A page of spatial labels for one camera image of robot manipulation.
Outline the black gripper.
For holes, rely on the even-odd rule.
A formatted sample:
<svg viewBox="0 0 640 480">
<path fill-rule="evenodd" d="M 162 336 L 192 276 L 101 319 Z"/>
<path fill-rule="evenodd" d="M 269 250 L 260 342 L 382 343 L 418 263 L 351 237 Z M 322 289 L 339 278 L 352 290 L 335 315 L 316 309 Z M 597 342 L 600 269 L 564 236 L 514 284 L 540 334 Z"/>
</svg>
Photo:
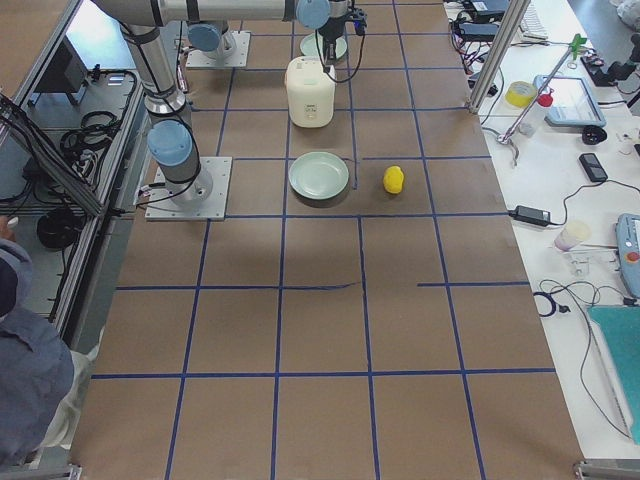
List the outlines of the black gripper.
<svg viewBox="0 0 640 480">
<path fill-rule="evenodd" d="M 330 17 L 327 22 L 318 29 L 318 33 L 324 40 L 320 42 L 321 58 L 323 60 L 323 72 L 329 73 L 336 63 L 336 40 L 344 35 L 346 16 Z"/>
</svg>

